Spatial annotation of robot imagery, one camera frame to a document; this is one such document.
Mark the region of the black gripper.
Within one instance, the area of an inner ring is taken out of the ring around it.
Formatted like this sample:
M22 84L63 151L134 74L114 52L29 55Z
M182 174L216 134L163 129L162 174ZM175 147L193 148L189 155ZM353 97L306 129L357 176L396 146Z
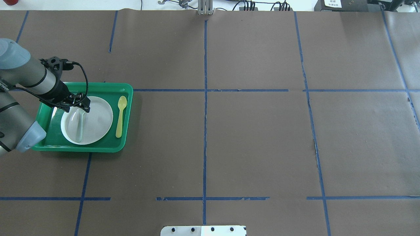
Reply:
M71 93L64 82L57 80L56 85L48 93L42 94L42 103L51 108L69 111L70 107L78 107L84 112L90 112L90 99L84 93Z

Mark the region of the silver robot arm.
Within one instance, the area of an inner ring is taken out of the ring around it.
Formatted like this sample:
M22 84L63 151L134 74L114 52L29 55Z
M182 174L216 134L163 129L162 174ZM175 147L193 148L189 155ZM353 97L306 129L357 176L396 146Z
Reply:
M78 66L88 83L83 66L75 61L56 56L37 59L12 39L0 40L0 132L1 156L12 151L25 152L46 137L46 131L16 98L26 92L50 108L69 112L80 108L90 112L89 85L79 93L70 92L61 81L64 71Z

